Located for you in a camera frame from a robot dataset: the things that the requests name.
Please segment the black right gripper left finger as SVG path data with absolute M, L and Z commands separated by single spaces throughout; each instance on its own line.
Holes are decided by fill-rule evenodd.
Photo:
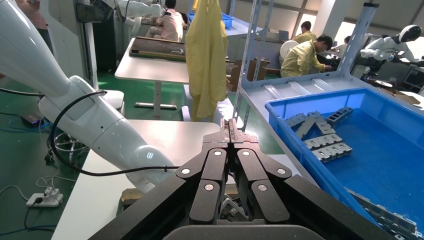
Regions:
M 213 225 L 220 216 L 231 143 L 229 121 L 222 119 L 220 125 L 220 131 L 203 137 L 200 152 L 175 173 L 180 195 L 191 201 L 188 212 L 191 225 Z

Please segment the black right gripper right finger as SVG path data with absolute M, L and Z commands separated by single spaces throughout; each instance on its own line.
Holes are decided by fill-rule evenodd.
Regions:
M 290 218 L 280 197 L 280 185 L 293 176 L 289 167 L 269 157 L 260 149 L 258 139 L 237 129 L 229 120 L 230 171 L 244 211 L 249 220 L 283 224 Z

